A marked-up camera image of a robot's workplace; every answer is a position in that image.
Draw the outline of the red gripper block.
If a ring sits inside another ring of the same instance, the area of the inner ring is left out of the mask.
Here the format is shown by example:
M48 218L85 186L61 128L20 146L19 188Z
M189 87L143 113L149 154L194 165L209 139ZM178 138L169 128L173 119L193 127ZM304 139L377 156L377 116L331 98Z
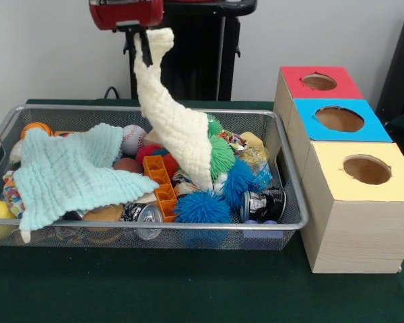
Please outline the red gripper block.
M89 1L92 19L99 30L116 30L127 22L136 22L140 26L150 27L163 20L163 1ZM152 54L146 29L140 29L142 60L152 65ZM129 60L135 60L135 32L127 32L127 50Z

